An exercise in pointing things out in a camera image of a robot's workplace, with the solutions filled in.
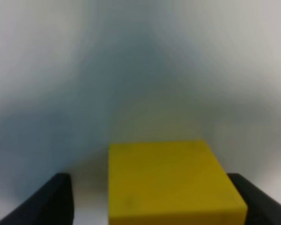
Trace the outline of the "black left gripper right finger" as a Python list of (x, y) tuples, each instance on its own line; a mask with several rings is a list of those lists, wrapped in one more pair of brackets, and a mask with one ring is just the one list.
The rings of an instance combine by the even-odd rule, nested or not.
[(281, 204), (238, 173), (228, 177), (248, 206), (246, 225), (281, 225)]

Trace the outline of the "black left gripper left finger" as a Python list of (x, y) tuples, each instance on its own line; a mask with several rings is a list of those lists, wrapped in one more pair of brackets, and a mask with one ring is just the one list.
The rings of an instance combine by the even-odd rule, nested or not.
[(74, 198), (71, 176), (57, 173), (23, 204), (0, 220), (0, 225), (72, 225)]

